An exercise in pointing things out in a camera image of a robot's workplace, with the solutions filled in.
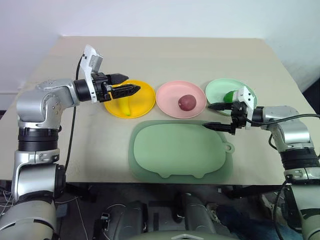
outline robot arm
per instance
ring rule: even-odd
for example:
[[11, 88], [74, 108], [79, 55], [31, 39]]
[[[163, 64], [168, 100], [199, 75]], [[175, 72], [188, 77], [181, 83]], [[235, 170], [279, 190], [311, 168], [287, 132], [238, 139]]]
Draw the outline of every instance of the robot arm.
[[17, 100], [18, 150], [14, 154], [12, 206], [0, 219], [0, 239], [55, 240], [58, 198], [66, 182], [59, 160], [58, 133], [66, 108], [84, 101], [105, 102], [136, 93], [140, 87], [123, 84], [122, 74], [99, 72], [103, 57], [85, 47], [80, 70], [85, 79], [48, 80]]
[[273, 123], [299, 114], [290, 106], [257, 107], [252, 112], [252, 106], [248, 104], [250, 96], [248, 89], [243, 87], [233, 94], [232, 103], [209, 105], [212, 110], [231, 110], [232, 123], [208, 122], [204, 126], [233, 135], [237, 128], [250, 125], [270, 131], [281, 156], [284, 177], [291, 184], [286, 187], [285, 195], [299, 212], [303, 238], [320, 239], [320, 163], [308, 128], [298, 118]]

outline white wall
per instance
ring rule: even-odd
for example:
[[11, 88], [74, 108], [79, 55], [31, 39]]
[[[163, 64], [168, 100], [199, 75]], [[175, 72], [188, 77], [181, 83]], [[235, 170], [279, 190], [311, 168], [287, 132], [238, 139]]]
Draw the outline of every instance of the white wall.
[[262, 38], [303, 91], [320, 77], [319, 23], [319, 0], [1, 1], [0, 94], [16, 92], [60, 35]]

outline red potato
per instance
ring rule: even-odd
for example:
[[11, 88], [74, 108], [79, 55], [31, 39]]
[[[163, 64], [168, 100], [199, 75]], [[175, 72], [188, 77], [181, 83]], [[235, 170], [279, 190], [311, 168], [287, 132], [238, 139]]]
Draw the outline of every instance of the red potato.
[[197, 100], [191, 94], [182, 96], [178, 101], [179, 107], [183, 111], [191, 111], [196, 107]]

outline banana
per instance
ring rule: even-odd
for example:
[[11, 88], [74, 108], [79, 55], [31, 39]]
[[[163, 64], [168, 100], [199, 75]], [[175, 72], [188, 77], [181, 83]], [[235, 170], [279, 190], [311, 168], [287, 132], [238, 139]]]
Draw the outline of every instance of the banana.
[[123, 112], [125, 115], [130, 116], [130, 108], [129, 108], [129, 97], [121, 97], [118, 99], [118, 104], [121, 112]]

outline table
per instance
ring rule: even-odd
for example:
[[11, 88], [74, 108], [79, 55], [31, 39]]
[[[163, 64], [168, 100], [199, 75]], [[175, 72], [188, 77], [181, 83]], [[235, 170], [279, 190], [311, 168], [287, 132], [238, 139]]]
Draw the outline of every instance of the table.
[[[261, 39], [169, 37], [61, 37], [30, 76], [22, 91], [47, 79], [75, 78], [86, 44], [104, 56], [100, 71], [122, 73], [149, 83], [157, 90], [163, 83], [184, 80], [203, 90], [218, 78], [234, 78], [249, 85], [258, 106], [289, 105], [301, 114], [314, 113], [296, 83], [272, 49]], [[0, 179], [10, 180], [17, 149], [17, 114], [14, 102], [0, 121]], [[132, 129], [147, 120], [172, 120], [155, 106], [136, 119], [109, 114], [102, 103], [83, 102], [77, 108], [68, 182], [138, 182], [130, 173], [128, 145]], [[194, 120], [228, 124], [230, 117], [206, 109]], [[62, 115], [59, 164], [66, 161], [72, 109]], [[304, 118], [315, 151], [320, 150], [319, 120]], [[253, 127], [225, 134], [235, 146], [233, 173], [228, 185], [280, 185], [284, 169], [277, 151], [268, 145], [270, 132]]]

